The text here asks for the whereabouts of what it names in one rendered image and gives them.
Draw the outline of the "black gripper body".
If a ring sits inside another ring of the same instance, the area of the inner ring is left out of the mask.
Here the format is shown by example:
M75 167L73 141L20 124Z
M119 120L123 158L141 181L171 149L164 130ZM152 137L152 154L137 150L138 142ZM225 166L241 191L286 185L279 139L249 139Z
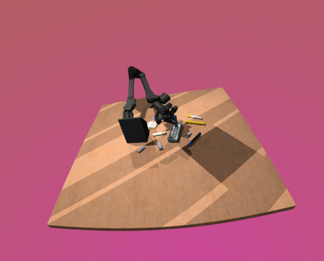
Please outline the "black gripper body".
M161 112L161 110L160 110L160 108L163 108L165 105L161 105L158 109L157 109L157 111L158 111L158 114L160 113L161 115L157 118L157 120L156 120L156 123L159 125L160 123L161 123L161 120L164 120L165 119L165 117L167 117L168 115L170 116L171 115L171 113L173 112L173 111L177 111L177 109L178 109L178 107L175 105L174 107L172 107L172 109L169 111L169 110L167 110L167 111L165 111L165 113L163 114L162 112ZM174 113L175 113L174 112Z

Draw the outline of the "grey letter keyboard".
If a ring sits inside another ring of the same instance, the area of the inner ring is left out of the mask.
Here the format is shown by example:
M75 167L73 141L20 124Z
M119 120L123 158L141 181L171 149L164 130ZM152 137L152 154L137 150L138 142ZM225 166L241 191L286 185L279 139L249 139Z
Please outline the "grey letter keyboard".
M176 128L174 124L172 124L171 131L168 137L168 142L178 143L179 135L182 128L182 122L177 122L178 127Z

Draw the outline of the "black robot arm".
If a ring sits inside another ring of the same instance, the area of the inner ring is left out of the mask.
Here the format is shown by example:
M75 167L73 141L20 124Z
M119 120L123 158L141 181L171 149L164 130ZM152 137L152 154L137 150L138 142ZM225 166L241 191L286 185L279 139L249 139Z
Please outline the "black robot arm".
M166 102L168 102L171 98L168 94L163 93L161 96L154 95L152 90L149 88L148 81L146 79L145 74L135 68L134 66L130 66L128 68L128 74L129 74L129 93L128 98L126 101L126 104L123 107L122 112L122 118L132 118L134 117L133 110L136 107L136 98L134 98L134 79L139 78L141 79L141 82L144 86L144 89L146 91L146 100L148 103L150 103L150 108L154 107L156 110ZM165 111L172 108L172 103L168 103L163 108L160 108L161 112L164 114Z

